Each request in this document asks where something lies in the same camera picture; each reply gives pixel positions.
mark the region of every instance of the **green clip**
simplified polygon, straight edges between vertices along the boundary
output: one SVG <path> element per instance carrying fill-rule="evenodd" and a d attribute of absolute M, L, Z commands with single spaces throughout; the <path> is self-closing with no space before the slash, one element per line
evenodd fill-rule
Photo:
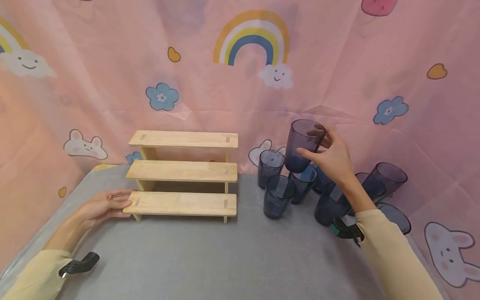
<path fill-rule="evenodd" d="M 330 224 L 330 230 L 333 232 L 333 234 L 337 235 L 340 233 L 340 230 L 338 230 L 338 228 L 332 224 Z"/>

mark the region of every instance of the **yellow heart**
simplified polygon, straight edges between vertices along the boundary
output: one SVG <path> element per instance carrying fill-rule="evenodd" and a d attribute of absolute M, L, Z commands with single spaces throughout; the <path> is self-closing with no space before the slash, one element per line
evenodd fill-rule
<path fill-rule="evenodd" d="M 63 188 L 59 189 L 59 197 L 60 198 L 65 197 L 66 194 L 67 194 L 67 188 L 66 187 L 63 187 Z"/>
<path fill-rule="evenodd" d="M 442 79 L 447 76 L 448 71 L 445 69 L 444 64 L 442 63 L 437 63 L 433 65 L 430 70 L 427 72 L 427 77 L 430 79 Z"/>
<path fill-rule="evenodd" d="M 181 56 L 180 56 L 180 53 L 178 53 L 177 51 L 175 51 L 175 49 L 174 49 L 173 47 L 169 47 L 169 48 L 168 48 L 168 58 L 169 58 L 172 62 L 178 62 L 178 61 L 180 61 Z"/>

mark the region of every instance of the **pink blob character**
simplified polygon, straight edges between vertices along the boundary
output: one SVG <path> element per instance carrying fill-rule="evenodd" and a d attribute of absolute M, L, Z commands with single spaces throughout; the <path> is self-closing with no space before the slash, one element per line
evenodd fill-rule
<path fill-rule="evenodd" d="M 364 13 L 375 17 L 383 17 L 389 15 L 398 0 L 363 0 L 361 9 Z"/>

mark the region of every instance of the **blue flower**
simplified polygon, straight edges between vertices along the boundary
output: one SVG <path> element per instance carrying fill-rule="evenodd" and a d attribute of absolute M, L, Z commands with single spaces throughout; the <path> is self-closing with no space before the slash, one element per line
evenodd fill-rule
<path fill-rule="evenodd" d="M 156 87 L 148 87 L 145 91 L 150 99 L 150 106 L 154 110 L 170 111 L 179 99 L 177 90 L 170 88 L 167 84 L 159 83 Z"/>
<path fill-rule="evenodd" d="M 384 100 L 377 107 L 377 114 L 373 117 L 375 124 L 386 125 L 395 117 L 400 117 L 408 112 L 408 104 L 403 103 L 402 96 L 396 96 L 392 101 Z"/>
<path fill-rule="evenodd" d="M 143 159 L 142 155 L 138 151 L 135 151 L 132 154 L 128 154 L 127 156 L 125 156 L 125 158 L 128 160 L 129 165 L 133 164 L 134 160 Z"/>

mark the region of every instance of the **black clip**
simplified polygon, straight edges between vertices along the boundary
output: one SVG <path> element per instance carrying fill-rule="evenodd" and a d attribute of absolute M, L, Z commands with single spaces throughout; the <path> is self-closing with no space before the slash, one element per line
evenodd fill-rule
<path fill-rule="evenodd" d="M 363 241 L 365 238 L 357 224 L 347 226 L 341 218 L 335 218 L 330 224 L 330 229 L 341 239 L 353 239 L 358 246 L 360 246 L 359 240 Z"/>
<path fill-rule="evenodd" d="M 98 262 L 100 256 L 95 252 L 89 252 L 81 262 L 72 260 L 59 271 L 59 276 L 65 278 L 67 274 L 78 274 L 90 271 Z"/>

